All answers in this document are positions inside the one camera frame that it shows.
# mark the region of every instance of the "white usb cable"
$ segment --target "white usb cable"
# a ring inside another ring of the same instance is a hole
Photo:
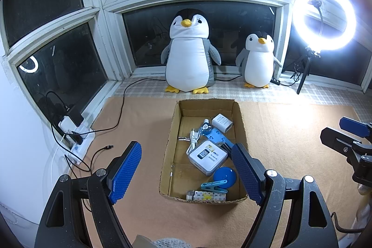
[[[199,138],[200,138],[200,132],[195,132],[195,130],[193,129],[190,132],[190,141],[191,142],[190,142],[189,148],[186,151],[187,155],[189,155],[189,153],[191,153],[196,148],[196,145],[198,144]]]

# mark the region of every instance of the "ring light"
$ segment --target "ring light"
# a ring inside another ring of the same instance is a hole
[[[39,68],[39,63],[34,56],[31,56],[30,59],[33,61],[34,65],[35,65],[35,67],[33,69],[28,70],[28,69],[24,68],[22,65],[20,65],[19,68],[26,73],[35,73]]]
[[[336,50],[345,46],[354,36],[356,18],[353,6],[349,0],[335,0],[340,4],[346,15],[346,29],[344,33],[336,38],[320,37],[305,24],[305,16],[312,7],[308,4],[310,0],[295,0],[293,5],[293,23],[300,37],[315,52],[321,50]]]

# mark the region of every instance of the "brown fabric mat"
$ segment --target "brown fabric mat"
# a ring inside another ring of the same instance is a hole
[[[115,125],[121,102],[120,97],[107,100],[93,128]],[[84,160],[90,161],[99,148],[114,145],[113,149],[98,154],[93,164],[95,171],[107,167],[132,140],[142,145],[142,160],[132,182],[124,198],[114,206],[131,242],[141,234],[152,240],[179,238],[193,247],[238,248],[258,212],[255,202],[247,199],[236,205],[194,205],[170,201],[159,194],[161,166],[175,104],[176,100],[170,98],[125,98],[119,126],[97,134]],[[360,201],[357,185],[351,179],[353,170],[345,157],[321,144],[319,135],[327,126],[338,129],[343,116],[357,119],[352,107],[239,104],[252,157],[284,177],[301,179],[312,175],[330,212],[336,211],[340,225],[349,228]],[[280,247],[289,207],[290,202],[285,201],[272,247]],[[93,218],[88,211],[84,213],[92,244],[101,247]]]

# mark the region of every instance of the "penguin plush toy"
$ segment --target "penguin plush toy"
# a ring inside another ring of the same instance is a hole
[[[211,58],[220,65],[221,57],[208,40],[209,27],[203,15],[200,10],[184,9],[170,26],[171,41],[161,53],[161,63],[167,62],[165,92],[207,94],[207,87],[215,82]]]
[[[242,67],[244,86],[268,88],[274,72],[274,42],[265,32],[255,32],[246,39],[246,47],[236,57],[237,67]]]

